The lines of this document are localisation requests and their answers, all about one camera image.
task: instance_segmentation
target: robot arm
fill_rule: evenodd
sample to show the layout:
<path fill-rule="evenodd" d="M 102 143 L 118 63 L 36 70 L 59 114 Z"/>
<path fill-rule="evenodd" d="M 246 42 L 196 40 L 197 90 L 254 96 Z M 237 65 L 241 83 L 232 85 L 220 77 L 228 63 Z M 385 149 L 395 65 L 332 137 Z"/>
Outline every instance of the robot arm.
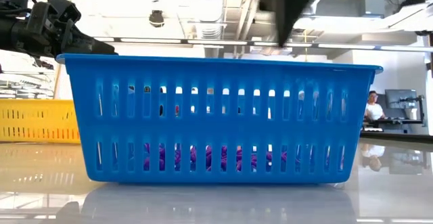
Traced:
<path fill-rule="evenodd" d="M 0 49 L 52 57 L 61 53 L 116 54 L 114 47 L 75 26 L 81 13 L 70 1 L 0 0 Z"/>

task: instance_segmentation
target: ceiling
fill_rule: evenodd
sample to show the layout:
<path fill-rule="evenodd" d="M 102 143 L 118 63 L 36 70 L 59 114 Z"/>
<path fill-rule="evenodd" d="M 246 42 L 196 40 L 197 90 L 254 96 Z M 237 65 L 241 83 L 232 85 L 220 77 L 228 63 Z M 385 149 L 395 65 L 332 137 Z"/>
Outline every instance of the ceiling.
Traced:
<path fill-rule="evenodd" d="M 80 12 L 77 26 L 93 37 L 123 37 L 147 39 L 194 39 L 198 27 L 209 25 L 199 16 L 211 15 L 212 8 L 203 7 L 198 0 L 72 0 Z M 224 0 L 222 40 L 274 41 L 273 14 L 257 10 L 258 0 Z M 321 9 L 321 0 L 317 5 Z M 152 10 L 163 11 L 164 26 L 154 28 L 149 23 Z M 384 45 L 409 45 L 416 40 L 413 32 L 390 30 L 383 17 L 309 16 L 295 24 L 292 41 L 316 43 L 374 43 Z M 222 52 L 233 52 L 233 46 L 225 46 Z M 338 52 L 333 49 L 293 48 L 291 55 L 327 55 L 332 59 Z M 0 95 L 18 93 L 22 97 L 51 97 L 54 72 L 35 63 L 28 55 L 10 52 L 2 59 L 2 69 L 21 74 L 0 74 Z M 55 65 L 49 58 L 43 61 Z"/>

